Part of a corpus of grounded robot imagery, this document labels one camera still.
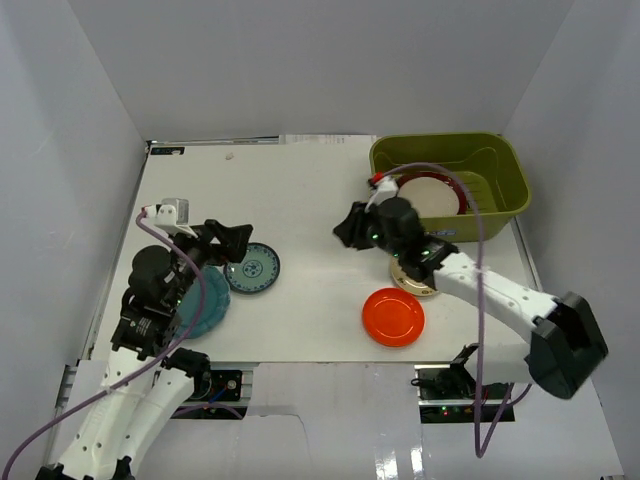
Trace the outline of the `teal scalloped plate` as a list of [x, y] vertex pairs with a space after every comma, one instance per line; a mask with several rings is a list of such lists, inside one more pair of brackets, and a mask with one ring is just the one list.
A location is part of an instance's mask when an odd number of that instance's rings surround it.
[[[231, 302], [229, 285], [218, 268], [207, 265], [202, 269], [202, 274], [205, 280], [205, 304], [188, 339], [199, 338], [213, 330], [224, 319]], [[177, 313], [181, 323], [175, 333], [176, 338], [191, 325], [199, 307], [199, 295], [200, 287], [195, 282], [179, 305]]]

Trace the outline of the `dark red rimmed cream plate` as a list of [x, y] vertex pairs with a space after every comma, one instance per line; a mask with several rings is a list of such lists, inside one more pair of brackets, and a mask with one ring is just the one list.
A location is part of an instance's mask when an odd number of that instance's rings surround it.
[[444, 174], [421, 172], [397, 178], [398, 195], [408, 200], [420, 218], [465, 214], [467, 200], [461, 188]]

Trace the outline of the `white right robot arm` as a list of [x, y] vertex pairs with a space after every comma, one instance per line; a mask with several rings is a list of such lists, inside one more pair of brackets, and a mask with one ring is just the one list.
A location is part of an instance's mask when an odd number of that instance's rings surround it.
[[609, 354], [588, 301], [534, 291], [480, 267], [478, 258], [426, 232], [409, 201], [352, 204], [333, 229], [347, 248], [377, 247], [395, 257], [412, 280], [475, 306], [528, 345], [530, 378], [559, 399], [570, 399]]

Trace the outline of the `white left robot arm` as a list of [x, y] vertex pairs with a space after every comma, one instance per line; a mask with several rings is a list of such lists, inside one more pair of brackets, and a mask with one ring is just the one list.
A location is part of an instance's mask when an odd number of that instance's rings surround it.
[[100, 389], [65, 412], [87, 415], [59, 459], [41, 467], [38, 478], [135, 478], [178, 407], [211, 387], [209, 357], [180, 345], [188, 334], [178, 330], [179, 306], [197, 287], [192, 319], [199, 319], [206, 299], [203, 268], [242, 260], [252, 231], [250, 224], [226, 227], [215, 220], [152, 230], [159, 242], [132, 259]]

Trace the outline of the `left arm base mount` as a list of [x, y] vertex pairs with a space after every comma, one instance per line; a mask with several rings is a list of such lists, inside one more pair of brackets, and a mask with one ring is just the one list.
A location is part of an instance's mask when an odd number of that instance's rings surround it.
[[237, 369], [213, 369], [201, 375], [195, 392], [174, 413], [175, 418], [242, 419], [243, 372]]

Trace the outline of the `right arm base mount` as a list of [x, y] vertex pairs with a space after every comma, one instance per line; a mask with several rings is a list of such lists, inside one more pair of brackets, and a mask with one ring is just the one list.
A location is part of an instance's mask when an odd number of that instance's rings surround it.
[[[473, 424], [475, 379], [466, 367], [476, 353], [477, 344], [464, 346], [444, 366], [416, 366], [411, 385], [416, 388], [420, 420], [429, 424]], [[507, 393], [507, 383], [490, 383], [482, 387], [480, 420], [491, 423]]]

